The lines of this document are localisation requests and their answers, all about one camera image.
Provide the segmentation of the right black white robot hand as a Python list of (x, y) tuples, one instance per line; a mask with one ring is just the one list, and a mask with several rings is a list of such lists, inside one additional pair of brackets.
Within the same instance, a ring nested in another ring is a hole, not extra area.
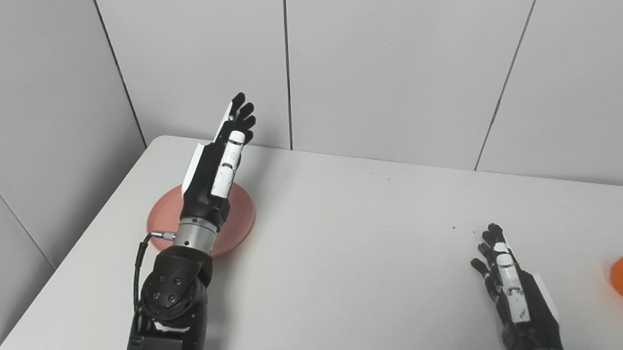
[(505, 350), (565, 350), (560, 323), (539, 277), (520, 266), (502, 227), (488, 224), (471, 266), (500, 316)]

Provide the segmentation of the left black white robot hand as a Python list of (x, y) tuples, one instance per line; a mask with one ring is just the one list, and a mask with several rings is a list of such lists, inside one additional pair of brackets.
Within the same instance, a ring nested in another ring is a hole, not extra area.
[(203, 219), (218, 232), (228, 219), (231, 187), (243, 148), (253, 139), (254, 104), (239, 92), (228, 104), (213, 141), (199, 144), (182, 186), (180, 219)]

